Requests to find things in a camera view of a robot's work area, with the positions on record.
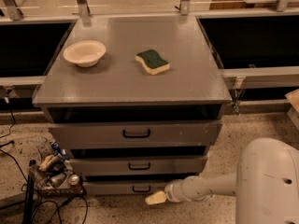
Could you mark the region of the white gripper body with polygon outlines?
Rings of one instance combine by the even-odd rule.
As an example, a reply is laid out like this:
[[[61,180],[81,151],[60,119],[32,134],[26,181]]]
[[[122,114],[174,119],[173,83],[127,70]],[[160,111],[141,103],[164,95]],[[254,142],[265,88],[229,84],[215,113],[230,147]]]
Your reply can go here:
[[[172,203],[181,203],[186,201],[186,197],[183,194],[183,188],[182,188],[182,179],[173,180],[169,182],[165,188],[164,192],[166,195],[166,198],[169,202]]]

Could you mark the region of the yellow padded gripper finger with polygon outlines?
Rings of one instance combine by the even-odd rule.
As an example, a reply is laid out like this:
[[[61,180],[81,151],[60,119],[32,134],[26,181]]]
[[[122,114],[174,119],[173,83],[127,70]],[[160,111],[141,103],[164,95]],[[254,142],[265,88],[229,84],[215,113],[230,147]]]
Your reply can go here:
[[[167,200],[166,194],[164,191],[159,190],[156,191],[155,193],[151,194],[145,199],[145,202],[147,205],[154,205],[154,204],[159,204],[159,203],[165,203]]]

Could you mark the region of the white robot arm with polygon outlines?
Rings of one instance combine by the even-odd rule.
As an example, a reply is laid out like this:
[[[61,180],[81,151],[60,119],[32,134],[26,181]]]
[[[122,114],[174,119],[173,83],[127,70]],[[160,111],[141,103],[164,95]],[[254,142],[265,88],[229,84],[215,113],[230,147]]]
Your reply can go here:
[[[145,199],[153,205],[234,196],[235,224],[299,224],[299,150],[272,138],[251,141],[233,174],[173,180]]]

